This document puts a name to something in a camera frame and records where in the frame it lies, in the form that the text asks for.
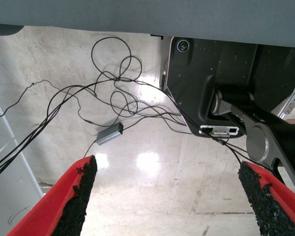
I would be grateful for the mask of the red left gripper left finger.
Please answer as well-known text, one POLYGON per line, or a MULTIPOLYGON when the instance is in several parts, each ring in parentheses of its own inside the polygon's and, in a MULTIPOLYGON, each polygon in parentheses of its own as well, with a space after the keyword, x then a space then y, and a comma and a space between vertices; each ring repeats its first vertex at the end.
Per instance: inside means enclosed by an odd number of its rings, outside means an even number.
POLYGON ((79 236, 96 173, 95 156, 76 161, 8 235, 79 236))

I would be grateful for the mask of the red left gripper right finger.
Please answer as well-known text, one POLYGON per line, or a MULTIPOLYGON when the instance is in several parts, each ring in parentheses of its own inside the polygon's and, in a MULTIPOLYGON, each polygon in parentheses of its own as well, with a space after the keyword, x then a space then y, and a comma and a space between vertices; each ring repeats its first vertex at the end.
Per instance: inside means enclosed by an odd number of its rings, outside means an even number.
POLYGON ((295 193, 273 174, 250 162, 238 177, 262 236, 295 236, 295 193))

